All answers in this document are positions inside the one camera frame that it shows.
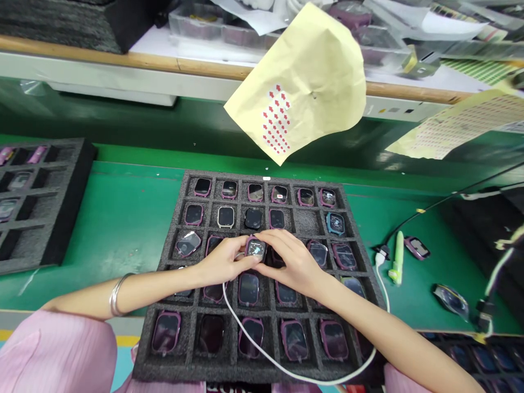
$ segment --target woman's right hand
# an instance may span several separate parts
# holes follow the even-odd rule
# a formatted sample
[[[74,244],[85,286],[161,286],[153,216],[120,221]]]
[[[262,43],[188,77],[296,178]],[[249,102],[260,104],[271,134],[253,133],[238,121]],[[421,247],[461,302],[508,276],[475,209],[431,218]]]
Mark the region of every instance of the woman's right hand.
[[[285,267],[275,269],[263,263],[252,269],[317,301],[334,279],[323,271],[306,246],[285,229],[265,230],[255,236],[282,257]]]

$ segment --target yellow paper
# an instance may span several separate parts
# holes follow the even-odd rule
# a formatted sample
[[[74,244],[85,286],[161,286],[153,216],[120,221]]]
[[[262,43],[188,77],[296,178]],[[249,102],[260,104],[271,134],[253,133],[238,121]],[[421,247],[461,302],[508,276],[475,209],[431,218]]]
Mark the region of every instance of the yellow paper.
[[[360,47],[348,28],[308,3],[224,108],[282,165],[311,141],[353,127],[365,106]]]
[[[413,158],[443,159],[455,147],[519,120],[524,120],[524,99],[487,90],[430,117],[386,150]]]

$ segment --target green table surface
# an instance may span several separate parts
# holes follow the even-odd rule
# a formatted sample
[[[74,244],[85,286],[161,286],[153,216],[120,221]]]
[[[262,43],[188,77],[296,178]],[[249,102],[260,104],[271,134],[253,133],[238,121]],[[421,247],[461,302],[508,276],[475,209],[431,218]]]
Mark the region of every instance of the green table surface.
[[[106,153],[106,150],[101,149],[99,158]],[[172,157],[178,157],[178,154],[172,152]],[[185,163],[189,169],[344,183],[360,235],[372,260],[374,253],[371,246],[380,243],[391,228],[415,209],[425,207],[443,195],[434,189],[420,191],[377,187],[381,183],[398,183],[400,187],[413,185],[421,180],[420,176],[412,177],[410,181],[408,176],[370,173],[366,177],[363,171],[344,169],[343,174],[337,174],[334,169],[316,167],[308,170],[297,168],[296,165],[281,168],[273,166],[266,171],[262,167],[255,170],[255,163],[248,160],[242,166],[239,160],[229,159],[193,154],[192,159]],[[171,164],[173,162],[181,162],[181,159],[173,158]],[[183,173],[183,169],[177,168],[94,162],[62,266],[0,277],[0,308],[31,311],[55,296],[130,271],[155,270]],[[360,184],[349,184],[350,181]],[[437,210],[410,222],[404,234],[421,238],[432,256],[427,261],[417,261],[406,252],[401,287],[394,286],[387,278],[390,263],[382,267],[392,313],[415,329],[472,331],[470,324],[441,308],[431,294],[430,287],[434,283],[450,285],[470,305],[475,305],[484,291],[487,279],[453,237]],[[497,306],[495,332],[521,334],[522,329],[505,304],[497,300]],[[136,314],[143,315],[143,312],[139,310]]]

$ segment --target silver bangle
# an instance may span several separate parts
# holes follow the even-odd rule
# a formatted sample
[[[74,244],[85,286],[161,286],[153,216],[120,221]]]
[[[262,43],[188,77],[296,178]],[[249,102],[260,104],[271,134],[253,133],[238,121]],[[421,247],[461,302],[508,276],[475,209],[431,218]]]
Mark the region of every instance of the silver bangle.
[[[109,296],[109,307],[111,308],[111,315],[113,315],[113,317],[121,317],[123,315],[118,310],[118,307],[116,307],[116,298],[118,296],[118,291],[120,291],[120,287],[122,286],[122,283],[124,282],[124,280],[128,278],[129,276],[132,276],[133,274],[134,273],[127,273],[120,280],[118,280],[115,287],[113,288],[113,292],[111,292],[111,296]]]

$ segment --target black foam tray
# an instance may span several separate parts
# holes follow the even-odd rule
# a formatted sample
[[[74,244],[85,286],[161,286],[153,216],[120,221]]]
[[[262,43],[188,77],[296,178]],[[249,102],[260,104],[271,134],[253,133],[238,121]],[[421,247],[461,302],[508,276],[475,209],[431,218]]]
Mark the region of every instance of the black foam tray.
[[[465,353],[465,360],[457,363],[471,374],[487,393],[522,392],[524,387],[523,337],[492,336],[484,346],[463,334],[433,332],[421,334],[450,356],[452,349],[462,349]],[[479,356],[479,353],[475,352],[475,349],[478,348],[486,350],[484,355]]]
[[[0,34],[126,53],[169,0],[20,0],[0,2]]]
[[[193,189],[198,178],[212,180],[211,192],[207,198],[194,196]],[[238,183],[238,194],[235,200],[222,199],[221,189],[225,180],[234,180]],[[249,202],[247,187],[250,183],[259,183],[264,187],[264,200],[260,203]],[[273,186],[281,185],[288,189],[288,199],[285,205],[271,202],[270,192]],[[297,191],[306,187],[314,191],[315,204],[313,207],[299,206]],[[330,209],[320,206],[319,190],[330,188],[335,191],[337,206]],[[200,204],[204,207],[204,219],[200,226],[190,226],[184,223],[184,213],[187,205]],[[235,209],[235,225],[232,229],[220,229],[217,225],[217,211],[220,206],[232,206]],[[249,207],[257,207],[264,211],[264,219],[260,230],[269,229],[269,209],[281,209],[285,214],[285,228],[306,243],[316,239],[328,247],[326,271],[335,276],[357,277],[364,288],[368,300],[385,308],[382,293],[372,271],[366,250],[357,230],[357,225],[349,208],[346,194],[341,184],[320,183],[311,181],[291,180],[284,178],[262,178],[242,176],[226,173],[186,171],[180,194],[175,207],[171,226],[164,244],[162,257],[158,266],[159,271],[176,269],[180,266],[194,265],[204,258],[207,239],[211,235],[234,237],[257,232],[247,229],[243,220]],[[346,234],[339,237],[329,234],[325,217],[328,212],[337,212],[344,217]],[[195,253],[187,258],[178,258],[173,254],[176,241],[186,233],[195,231],[202,239],[202,244]],[[333,243],[347,243],[355,255],[358,270],[340,270],[334,260],[331,249]],[[266,263],[271,263],[271,253],[268,252]],[[316,301],[299,295],[298,303],[293,307],[285,307],[276,299],[275,282],[272,279],[256,274],[260,280],[259,302],[255,307],[244,307],[238,302],[238,279],[229,284],[227,289],[228,300],[236,314],[242,317],[261,318],[264,324],[263,348],[274,359],[287,369],[303,376],[332,380],[343,377],[362,365],[366,359],[362,358],[358,350],[358,339],[355,330],[339,316]],[[178,344],[173,353],[156,354],[151,349],[151,341],[156,319],[162,310],[177,311],[182,322]],[[223,345],[217,355],[200,354],[195,350],[198,340],[199,323],[206,314],[221,315],[225,321]],[[301,364],[290,362],[284,353],[280,334],[282,320],[297,319],[304,327],[309,356]],[[326,356],[319,332],[319,321],[336,320],[344,326],[344,332],[350,349],[349,358],[344,361],[329,360]],[[238,352],[239,327],[230,314],[224,300],[219,304],[211,303],[203,298],[203,290],[197,289],[190,297],[172,295],[153,304],[147,310],[136,363],[133,369],[133,378],[144,381],[189,381],[205,380],[208,382],[249,382],[274,383],[292,381],[293,379],[260,355],[257,359],[246,359]]]
[[[10,144],[13,156],[0,166],[0,201],[18,199],[0,223],[0,275],[59,265],[66,254],[96,148],[85,139]],[[27,160],[46,146],[38,164]],[[24,189],[8,191],[17,172],[31,172]]]

